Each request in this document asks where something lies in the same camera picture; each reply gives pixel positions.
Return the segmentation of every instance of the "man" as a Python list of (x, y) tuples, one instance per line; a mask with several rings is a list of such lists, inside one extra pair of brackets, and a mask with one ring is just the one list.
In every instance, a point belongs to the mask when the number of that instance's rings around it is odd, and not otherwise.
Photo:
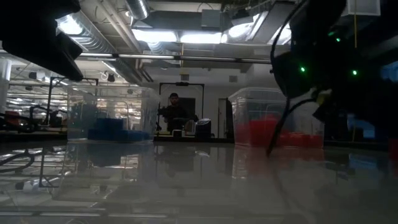
[(170, 94), (169, 100), (171, 105), (166, 108), (168, 113), (167, 117), (164, 118), (164, 122), (167, 123), (167, 130), (172, 132), (174, 129), (180, 128), (178, 124), (173, 121), (173, 119), (188, 118), (188, 113), (182, 106), (179, 105), (179, 98), (176, 93)]

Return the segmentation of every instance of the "ceiling light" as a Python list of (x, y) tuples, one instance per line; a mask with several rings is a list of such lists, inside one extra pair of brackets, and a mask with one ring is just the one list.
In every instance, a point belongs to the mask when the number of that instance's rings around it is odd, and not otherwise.
[(221, 42), (221, 33), (215, 34), (204, 34), (204, 33), (192, 33), (185, 34), (181, 37), (182, 43), (190, 44), (219, 44)]
[(227, 43), (227, 41), (228, 41), (228, 35), (223, 34), (223, 35), (221, 36), (221, 43)]
[(158, 31), (158, 30), (137, 30), (133, 29), (132, 33), (137, 40), (145, 42), (176, 42), (177, 36), (173, 31)]
[(229, 29), (228, 34), (232, 38), (237, 38), (237, 37), (249, 32), (251, 30), (252, 25), (253, 25), (253, 23), (250, 22), (250, 23), (234, 26)]
[(58, 28), (69, 35), (78, 35), (83, 32), (83, 28), (72, 18), (71, 15), (57, 19)]
[[(268, 44), (272, 44), (274, 42), (279, 31), (280, 31), (280, 28), (275, 32), (275, 34), (272, 36), (272, 38), (268, 41)], [(284, 29), (282, 30), (282, 32), (280, 33), (277, 44), (283, 45), (283, 44), (287, 43), (291, 39), (291, 37), (292, 37), (292, 31), (290, 31), (290, 26), (289, 26), (289, 24), (287, 24), (284, 27)]]

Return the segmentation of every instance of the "dark shirt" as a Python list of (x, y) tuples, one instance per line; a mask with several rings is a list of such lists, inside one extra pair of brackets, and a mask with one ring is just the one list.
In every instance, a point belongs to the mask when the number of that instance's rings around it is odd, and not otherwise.
[(180, 129), (176, 122), (173, 122), (174, 118), (188, 118), (187, 111), (182, 106), (168, 106), (169, 116), (167, 119), (167, 130), (173, 131), (174, 129)]

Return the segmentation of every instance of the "white container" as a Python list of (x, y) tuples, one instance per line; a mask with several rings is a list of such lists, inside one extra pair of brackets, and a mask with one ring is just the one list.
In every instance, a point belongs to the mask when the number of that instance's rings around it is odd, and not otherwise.
[[(290, 107), (309, 96), (291, 101)], [(235, 143), (267, 147), (282, 117), (286, 97), (278, 89), (243, 88), (229, 98), (233, 110)], [(324, 126), (312, 114), (316, 103), (298, 107), (285, 121), (277, 146), (323, 147)]]
[(68, 86), (68, 140), (153, 140), (160, 96), (151, 88)]

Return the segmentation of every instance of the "tabletop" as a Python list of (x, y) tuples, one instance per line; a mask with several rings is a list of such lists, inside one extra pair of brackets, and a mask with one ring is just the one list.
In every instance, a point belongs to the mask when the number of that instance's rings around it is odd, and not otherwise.
[[(55, 142), (0, 173), (1, 223), (393, 223), (398, 162), (359, 149)], [(12, 161), (10, 168), (25, 164)]]

